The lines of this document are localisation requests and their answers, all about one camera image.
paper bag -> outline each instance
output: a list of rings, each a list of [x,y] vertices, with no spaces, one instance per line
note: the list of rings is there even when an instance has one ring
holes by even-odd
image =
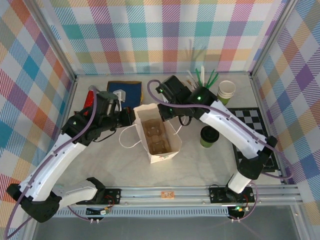
[[[166,138],[169,143],[171,152],[152,155],[149,151],[149,147],[148,147],[148,143],[147,143],[147,139],[144,133],[142,123],[151,119],[161,120],[161,116],[160,116],[157,105],[155,103],[151,103],[148,105],[141,105],[141,106],[135,107],[133,110],[135,114],[135,121],[134,121],[134,123],[136,124],[135,128],[144,149],[147,151],[150,163],[153,164],[166,159],[173,158],[180,151],[182,146],[182,141],[178,136],[178,134],[176,134],[176,130],[174,129],[174,127],[171,125],[169,121],[165,121],[163,122],[163,124],[164,124],[165,134],[166,134]]]

white string handle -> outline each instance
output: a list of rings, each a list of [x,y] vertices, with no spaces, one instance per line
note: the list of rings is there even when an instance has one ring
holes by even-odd
[[[124,145],[121,143],[121,141],[120,141],[120,138],[121,138],[122,133],[123,133],[125,130],[127,130],[127,129],[133,127],[133,126],[136,126],[136,125],[137,125],[137,124],[133,124],[133,125],[131,125],[131,126],[126,127],[125,129],[123,129],[123,130],[121,131],[121,133],[120,133],[120,135],[119,135],[119,143],[120,143],[120,145],[121,145],[122,147],[124,147],[125,149],[131,149],[131,148],[133,148],[134,146],[136,146],[138,143],[141,142],[141,140],[140,140],[140,141],[136,142],[136,143],[135,143],[134,145],[132,145],[132,146],[124,146]]]
[[[186,120],[186,116],[184,116],[184,119],[183,119],[183,121],[182,121],[182,123],[183,123],[183,124],[185,124],[185,120]],[[182,126],[182,125],[180,125],[180,127],[178,128],[178,130],[177,130],[177,131],[175,131],[175,133],[174,133],[173,135],[178,134],[178,132],[180,131],[180,129],[181,129],[182,127],[183,127],[183,126]]]

green straw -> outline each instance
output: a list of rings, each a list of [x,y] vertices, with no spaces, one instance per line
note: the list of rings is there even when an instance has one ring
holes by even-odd
[[[201,80],[200,80],[200,76],[199,76],[199,72],[198,72],[197,68],[195,69],[195,72],[196,72],[196,76],[198,78],[199,86],[202,86],[202,83],[201,83]]]
[[[210,77],[209,77],[209,80],[208,80],[208,82],[206,83],[206,88],[208,88],[208,86],[209,86],[209,83],[210,83],[210,81],[211,81],[211,78],[212,78],[212,76],[214,75],[214,72],[215,72],[215,70],[213,69],[213,71],[211,72],[211,75],[210,75]]]
[[[219,73],[217,72],[216,75],[214,76],[214,79],[210,82],[209,87],[207,87],[207,89],[209,89],[216,82],[216,80],[218,80],[218,75]]]

black cup lid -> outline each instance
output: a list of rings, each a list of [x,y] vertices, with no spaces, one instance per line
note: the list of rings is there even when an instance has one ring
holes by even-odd
[[[205,126],[200,132],[201,138],[207,143],[214,143],[219,139],[219,132],[211,126]]]

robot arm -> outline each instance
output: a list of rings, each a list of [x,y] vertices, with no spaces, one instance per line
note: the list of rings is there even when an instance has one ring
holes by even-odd
[[[226,186],[226,191],[231,193],[230,196],[234,193],[240,194],[251,180],[256,180],[259,177],[272,153],[270,149],[265,147],[265,144],[274,147],[277,144],[275,137],[266,138],[252,130],[234,116],[205,87],[200,86],[191,92],[177,77],[171,76],[162,82],[156,90],[170,104],[190,105],[187,108],[180,108],[158,104],[163,121],[181,116],[193,117],[218,130],[242,152],[244,158]],[[193,105],[211,106],[216,110],[193,107]]]
[[[82,111],[70,117],[63,126],[62,133],[43,161],[50,155],[53,155],[52,159],[43,166],[35,177],[33,184],[28,185],[31,177],[42,163],[24,181],[20,184],[11,184],[6,190],[17,201],[28,186],[29,189],[20,204],[26,213],[40,223],[50,219],[63,207],[86,200],[98,203],[104,197],[105,186],[93,177],[70,187],[54,186],[73,159],[93,140],[100,137],[102,132],[115,131],[116,128],[130,126],[135,120],[134,111],[130,108],[126,107],[121,111],[116,111],[117,105],[120,109],[120,103],[115,94],[100,91],[96,98],[96,113],[92,124],[84,134],[55,154],[55,150],[59,146],[72,139],[86,127],[92,115],[91,107],[88,105]]]

